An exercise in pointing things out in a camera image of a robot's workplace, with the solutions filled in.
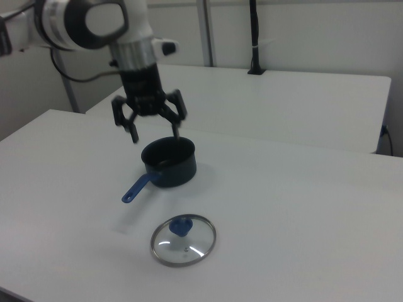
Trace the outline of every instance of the white wall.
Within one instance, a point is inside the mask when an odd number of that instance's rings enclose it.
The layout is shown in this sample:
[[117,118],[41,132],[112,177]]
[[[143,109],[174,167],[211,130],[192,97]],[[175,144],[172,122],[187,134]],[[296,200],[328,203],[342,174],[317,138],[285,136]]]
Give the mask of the white wall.
[[[160,61],[163,64],[203,66],[202,41],[196,1],[149,1],[149,21],[155,36],[179,41],[180,52]],[[95,52],[62,52],[62,59],[70,76],[86,78],[111,69],[108,48]],[[122,86],[116,75],[91,83],[71,83],[81,112],[85,112]]]
[[[403,3],[260,5],[258,14],[260,39],[276,39],[261,49],[263,67],[391,77],[385,121],[403,156]],[[248,68],[249,6],[213,5],[212,23],[217,66]]]
[[[0,13],[25,0],[0,0]],[[48,109],[71,111],[60,75],[49,51],[29,49],[0,58],[0,140]]]

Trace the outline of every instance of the lid knob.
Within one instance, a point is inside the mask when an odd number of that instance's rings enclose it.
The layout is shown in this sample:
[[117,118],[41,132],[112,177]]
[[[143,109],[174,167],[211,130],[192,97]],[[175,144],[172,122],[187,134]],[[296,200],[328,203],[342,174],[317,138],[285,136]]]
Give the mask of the lid knob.
[[169,224],[169,230],[179,237],[185,237],[193,226],[190,218],[177,218]]

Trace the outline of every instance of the pot lid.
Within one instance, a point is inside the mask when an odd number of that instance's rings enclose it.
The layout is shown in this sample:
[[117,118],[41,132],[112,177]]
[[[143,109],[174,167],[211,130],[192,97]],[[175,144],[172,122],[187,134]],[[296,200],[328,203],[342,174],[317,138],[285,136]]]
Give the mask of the pot lid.
[[206,218],[179,215],[165,221],[152,234],[152,255],[166,266],[190,266],[207,257],[216,236],[214,225]]

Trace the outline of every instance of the white table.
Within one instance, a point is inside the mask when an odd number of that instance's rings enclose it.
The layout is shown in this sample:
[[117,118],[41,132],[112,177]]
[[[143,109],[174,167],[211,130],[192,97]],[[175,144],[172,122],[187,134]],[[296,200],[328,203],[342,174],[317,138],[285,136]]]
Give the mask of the white table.
[[[278,71],[257,76],[243,69],[169,65],[159,70],[164,90],[183,94],[185,129],[364,153],[377,149],[388,77]],[[116,95],[124,96],[123,88],[87,114],[113,118]]]
[[[121,196],[144,171],[142,139],[107,119],[48,111],[0,142],[0,286],[34,302],[353,301],[403,297],[403,161],[201,131],[198,172]],[[170,217],[217,227],[198,264],[155,261]]]

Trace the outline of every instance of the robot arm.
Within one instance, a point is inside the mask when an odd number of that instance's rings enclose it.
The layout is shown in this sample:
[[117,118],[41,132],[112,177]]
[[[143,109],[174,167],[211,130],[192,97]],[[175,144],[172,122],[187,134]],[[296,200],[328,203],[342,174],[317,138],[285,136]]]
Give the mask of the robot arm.
[[[178,44],[154,38],[145,0],[36,0],[0,16],[0,56],[37,45],[77,51],[109,46],[127,95],[112,101],[116,125],[137,142],[136,117],[161,115],[178,136],[186,108],[179,90],[162,90],[157,69],[157,60],[176,52]],[[124,104],[133,110],[129,119]]]

